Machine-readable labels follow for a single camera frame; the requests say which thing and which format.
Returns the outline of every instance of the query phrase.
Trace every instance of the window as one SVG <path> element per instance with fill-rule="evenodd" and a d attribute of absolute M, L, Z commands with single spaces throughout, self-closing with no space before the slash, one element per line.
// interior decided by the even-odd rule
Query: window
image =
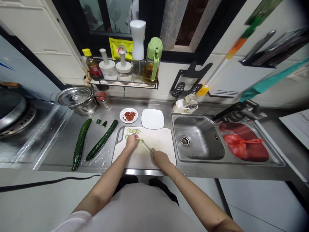
<path fill-rule="evenodd" d="M 146 21 L 145 56 L 160 37 L 161 61 L 203 64 L 246 0 L 52 0 L 82 54 L 100 57 L 109 37 L 132 40 L 131 20 Z"/>

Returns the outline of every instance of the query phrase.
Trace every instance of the faucet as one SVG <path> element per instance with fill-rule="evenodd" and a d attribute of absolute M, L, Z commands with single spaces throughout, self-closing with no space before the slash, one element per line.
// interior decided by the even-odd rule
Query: faucet
<path fill-rule="evenodd" d="M 229 121 L 245 122 L 258 120 L 267 117 L 265 113 L 260 113 L 260 105 L 250 99 L 237 102 L 212 118 L 214 122 L 227 123 Z"/>

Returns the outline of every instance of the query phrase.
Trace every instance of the red plastic bag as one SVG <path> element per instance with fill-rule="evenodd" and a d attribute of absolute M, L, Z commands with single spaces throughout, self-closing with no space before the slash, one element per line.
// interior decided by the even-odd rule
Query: red plastic bag
<path fill-rule="evenodd" d="M 262 139 L 244 140 L 242 137 L 233 134 L 226 135 L 223 138 L 231 152 L 239 159 L 246 156 L 246 143 L 264 142 Z"/>

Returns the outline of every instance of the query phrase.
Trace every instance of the sink drain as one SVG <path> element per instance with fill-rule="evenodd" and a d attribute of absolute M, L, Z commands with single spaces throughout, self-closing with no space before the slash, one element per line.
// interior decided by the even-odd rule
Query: sink drain
<path fill-rule="evenodd" d="M 191 139 L 189 137 L 185 136 L 185 135 L 180 137 L 180 142 L 185 147 L 191 146 Z"/>

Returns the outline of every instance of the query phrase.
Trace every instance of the hand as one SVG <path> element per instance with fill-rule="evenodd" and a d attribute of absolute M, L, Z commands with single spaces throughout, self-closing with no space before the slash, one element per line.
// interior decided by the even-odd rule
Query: hand
<path fill-rule="evenodd" d="M 132 152 L 138 145 L 139 138 L 136 133 L 131 134 L 128 139 L 126 140 L 126 148 Z"/>
<path fill-rule="evenodd" d="M 156 166 L 158 166 L 162 171 L 166 172 L 170 164 L 172 164 L 168 159 L 167 154 L 162 151 L 156 151 L 154 148 L 151 149 L 151 152 L 154 155 L 154 163 Z"/>

